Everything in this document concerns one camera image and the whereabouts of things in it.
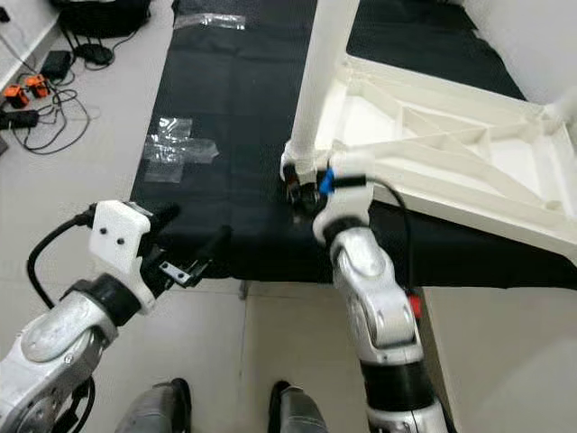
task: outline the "black fabric mat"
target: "black fabric mat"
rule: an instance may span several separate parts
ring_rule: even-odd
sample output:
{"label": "black fabric mat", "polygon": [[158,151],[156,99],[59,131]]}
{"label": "black fabric mat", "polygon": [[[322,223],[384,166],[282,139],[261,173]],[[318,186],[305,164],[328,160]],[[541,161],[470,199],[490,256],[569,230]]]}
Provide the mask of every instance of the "black fabric mat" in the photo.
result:
{"label": "black fabric mat", "polygon": [[[256,6],[245,31],[189,27],[174,32],[150,132],[161,115],[192,117],[194,135],[214,139],[220,155],[210,165],[188,164],[179,184],[144,182],[148,163],[143,160],[132,198],[144,205],[166,201],[181,205],[182,214],[161,242],[183,254],[193,253],[220,225],[231,225],[230,256],[212,267],[211,277],[325,282],[331,280],[327,254],[316,245],[310,224],[295,224],[279,182],[279,157],[290,137],[313,8],[302,1],[300,19],[287,26],[278,21],[274,7],[280,1],[251,0]],[[178,5],[179,11],[184,3]],[[208,3],[202,2],[206,8],[213,7]],[[226,8],[225,2],[217,3]],[[389,17],[383,23],[377,18],[384,9],[373,9],[367,14],[373,21],[361,19],[363,7],[378,4],[397,14],[383,12],[381,16]],[[425,14],[429,23],[418,23],[423,15],[413,14],[417,8],[404,5],[408,3],[364,2],[349,52],[522,97],[499,56],[485,42],[461,25],[457,29],[432,25],[434,14]],[[229,13],[246,11],[231,9]],[[419,285],[576,285],[577,271],[562,256],[430,216],[414,214],[412,221],[414,278]],[[371,225],[391,255],[402,284],[402,215],[394,207],[374,203]]]}

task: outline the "clear tape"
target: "clear tape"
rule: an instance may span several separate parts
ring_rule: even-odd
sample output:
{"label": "clear tape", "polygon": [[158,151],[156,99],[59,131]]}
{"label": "clear tape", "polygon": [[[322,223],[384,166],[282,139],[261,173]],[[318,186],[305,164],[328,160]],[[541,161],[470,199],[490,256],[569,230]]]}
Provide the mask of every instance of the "clear tape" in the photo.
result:
{"label": "clear tape", "polygon": [[158,133],[146,136],[145,182],[180,183],[185,164],[210,164],[218,156],[214,140],[191,137],[192,119],[161,117]]}
{"label": "clear tape", "polygon": [[226,14],[191,14],[179,15],[174,22],[175,30],[189,27],[191,25],[205,25],[207,27],[244,30],[246,27],[246,17],[242,15]]}

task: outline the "blue tape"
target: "blue tape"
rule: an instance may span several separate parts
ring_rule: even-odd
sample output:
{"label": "blue tape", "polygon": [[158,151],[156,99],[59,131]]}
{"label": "blue tape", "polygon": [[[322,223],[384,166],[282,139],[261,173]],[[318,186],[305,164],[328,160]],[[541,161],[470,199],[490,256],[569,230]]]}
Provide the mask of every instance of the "blue tape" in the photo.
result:
{"label": "blue tape", "polygon": [[328,169],[325,177],[323,178],[323,181],[321,182],[320,187],[318,188],[318,191],[321,194],[325,194],[327,196],[334,192],[334,171],[333,171],[333,169]]}

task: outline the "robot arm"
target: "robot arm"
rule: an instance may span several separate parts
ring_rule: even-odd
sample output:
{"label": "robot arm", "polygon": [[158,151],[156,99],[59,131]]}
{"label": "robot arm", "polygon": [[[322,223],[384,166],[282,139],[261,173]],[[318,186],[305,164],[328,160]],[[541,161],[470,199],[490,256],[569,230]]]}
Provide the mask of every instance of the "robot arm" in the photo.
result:
{"label": "robot arm", "polygon": [[[61,302],[28,324],[0,363],[0,433],[62,433],[77,423],[74,414],[85,383],[118,328],[137,312],[147,314],[174,282],[196,285],[202,271],[230,239],[225,227],[187,267],[182,280],[155,239],[178,213],[174,207],[152,214],[134,203],[96,205],[90,251],[106,273],[77,281]],[[71,410],[57,417],[67,398]]]}
{"label": "robot arm", "polygon": [[313,225],[329,247],[361,361],[371,431],[445,433],[443,408],[426,375],[417,322],[393,262],[368,228],[373,185],[362,157],[335,155],[325,209]]}

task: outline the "wire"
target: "wire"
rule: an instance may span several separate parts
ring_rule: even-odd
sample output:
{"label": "wire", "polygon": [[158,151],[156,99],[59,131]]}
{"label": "wire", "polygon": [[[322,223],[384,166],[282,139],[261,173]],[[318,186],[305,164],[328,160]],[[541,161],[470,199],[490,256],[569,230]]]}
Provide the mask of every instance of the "wire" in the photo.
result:
{"label": "wire", "polygon": [[[32,147],[28,144],[28,141],[30,138],[30,133],[31,133],[30,129],[28,130],[28,133],[26,134],[26,137],[24,139],[21,139],[14,129],[11,129],[15,140],[27,152],[33,153],[35,155],[52,155],[54,153],[62,152],[65,149],[68,149],[70,146],[77,143],[84,136],[88,127],[90,126],[90,122],[92,121],[92,117],[90,117],[90,114],[87,111],[86,107],[84,106],[84,104],[82,104],[82,102],[80,102],[78,100],[78,92],[76,90],[74,90],[72,88],[65,88],[65,89],[58,90],[50,82],[49,82],[49,87],[54,92],[54,95],[52,96],[52,104],[47,105],[47,106],[42,106],[41,108],[39,108],[38,111],[41,112],[41,117],[45,117],[47,115],[51,115],[52,113],[54,113],[54,119],[52,121],[40,121],[40,123],[42,123],[42,124],[56,124],[58,122],[59,115],[61,115],[62,125],[60,126],[59,130],[52,136],[52,138],[50,138],[45,144],[41,144],[41,145]],[[68,120],[68,118],[64,112],[63,104],[66,104],[67,102],[71,102],[71,101],[74,101],[78,104],[78,106],[80,107],[80,109],[82,110],[82,112],[84,113],[84,116],[86,118],[86,123],[84,124],[82,131],[80,131],[80,133],[77,135],[76,138],[74,138],[72,141],[68,142],[67,144],[62,145],[62,146],[58,147],[57,149],[46,150],[47,148],[49,148],[50,146],[52,146],[56,142],[56,140],[60,137],[60,135],[64,132],[64,130],[68,126],[69,120]],[[46,110],[46,109],[49,109],[50,111],[48,111],[47,113],[43,113],[42,111]]]}
{"label": "wire", "polygon": [[447,426],[447,433],[457,433],[457,429],[454,426],[453,418],[451,417],[451,415],[449,415],[449,411],[445,407],[443,401],[441,399],[438,400],[441,403],[441,408],[443,409],[443,417],[444,417],[444,423]]}
{"label": "wire", "polygon": [[68,81],[65,82],[65,78],[60,80],[58,83],[52,83],[54,86],[56,86],[57,88],[61,87],[61,86],[69,86],[70,84],[72,84],[74,82],[74,80],[76,80],[76,74],[74,73],[74,71],[72,69],[69,69],[69,73],[72,76],[71,79],[69,79]]}
{"label": "wire", "polygon": [[52,301],[50,296],[48,296],[48,294],[42,287],[40,281],[38,280],[38,276],[36,275],[36,261],[38,260],[38,257],[40,256],[42,251],[44,251],[44,249],[46,249],[46,247],[50,243],[52,243],[52,241],[54,241],[54,239],[56,239],[58,236],[62,235],[64,232],[68,231],[70,228],[74,226],[86,226],[87,224],[89,224],[89,222],[90,222],[90,216],[87,213],[74,216],[72,219],[66,221],[65,223],[62,223],[60,226],[56,227],[54,230],[48,233],[34,247],[32,252],[28,256],[28,261],[26,262],[26,272],[28,274],[28,279],[30,280],[30,283],[34,287],[34,290],[36,290],[38,296],[40,296],[46,307],[48,307],[49,309],[54,308],[54,302]]}
{"label": "wire", "polygon": [[407,263],[407,292],[409,294],[414,294],[415,293],[415,286],[413,283],[413,259],[414,259],[414,245],[413,245],[413,230],[412,230],[412,226],[411,226],[411,222],[410,222],[410,212],[408,210],[407,204],[405,203],[405,200],[402,198],[402,196],[399,194],[399,192],[392,186],[390,185],[388,182],[386,182],[385,180],[382,179],[378,179],[378,178],[371,178],[371,177],[367,177],[367,180],[373,183],[376,183],[377,185],[381,185],[382,187],[386,188],[390,194],[393,196],[393,198],[397,201],[398,206],[401,208],[401,211],[403,213],[403,222],[405,225],[405,237],[406,237],[406,242],[407,242],[407,247],[406,247],[406,263]]}
{"label": "wire", "polygon": [[17,60],[19,60],[26,68],[28,68],[31,72],[34,73],[34,75],[37,75],[38,72],[36,71],[35,68],[33,68],[32,66],[30,66],[28,63],[26,63],[25,60],[23,60],[20,55],[16,52],[16,50],[12,47],[12,45],[6,40],[6,38],[0,34],[0,40],[2,41],[2,43],[4,44],[4,46],[10,51],[10,54],[12,54],[14,57],[16,57]]}
{"label": "wire", "polygon": [[120,47],[123,43],[128,42],[129,40],[131,40],[136,33],[138,32],[139,29],[136,29],[134,32],[132,32],[130,35],[128,35],[126,38],[122,39],[121,41],[118,41],[117,43],[115,43],[112,48],[110,49],[110,51],[112,52],[112,58],[110,59],[110,61],[108,61],[105,65],[101,65],[101,66],[96,66],[96,67],[92,67],[88,65],[88,62],[86,59],[84,59],[84,67],[88,70],[92,70],[92,71],[98,71],[98,70],[103,70],[108,68],[109,66],[111,66],[114,61],[116,60],[116,49],[118,47]]}
{"label": "wire", "polygon": [[84,412],[82,412],[82,416],[80,417],[80,421],[74,427],[71,433],[79,433],[79,431],[84,427],[87,423],[88,417],[90,416],[90,412],[92,411],[92,407],[94,406],[94,400],[96,399],[96,384],[94,383],[94,378],[90,376],[88,378],[88,401],[87,406],[84,408]]}
{"label": "wire", "polygon": [[30,72],[22,72],[21,74],[18,74],[18,77],[16,77],[16,83],[20,84],[20,80],[23,77],[31,77],[33,74],[31,74]]}
{"label": "wire", "polygon": [[[92,216],[89,212],[84,212],[82,214],[78,214],[74,216],[72,219],[66,221],[65,223],[61,224],[60,226],[56,227],[50,233],[48,233],[32,250],[30,255],[28,256],[28,261],[26,262],[26,272],[28,273],[28,279],[30,283],[34,287],[34,290],[38,294],[38,296],[42,299],[42,302],[48,307],[49,309],[54,308],[54,302],[46,293],[46,290],[42,287],[40,281],[38,280],[38,276],[36,275],[36,261],[38,257],[46,249],[48,245],[54,241],[57,237],[62,235],[63,233],[67,232],[70,228],[74,226],[86,226],[92,220]],[[90,412],[94,406],[94,401],[96,399],[96,384],[94,382],[94,378],[90,376],[88,378],[88,400],[87,406],[84,408],[84,412],[78,421],[78,424],[72,430],[72,433],[79,433],[79,431],[84,427],[87,422],[88,417],[90,416]]]}
{"label": "wire", "polygon": [[[18,22],[16,22],[15,20],[12,20],[11,23],[16,28],[16,30],[20,33],[20,38],[21,38],[23,44],[28,45],[28,41],[26,41],[26,35],[24,34],[24,30],[20,26],[20,24]],[[36,55],[34,54],[34,52],[31,52],[29,57],[32,58],[33,65],[36,68],[36,66],[38,65],[38,59],[36,59]]]}

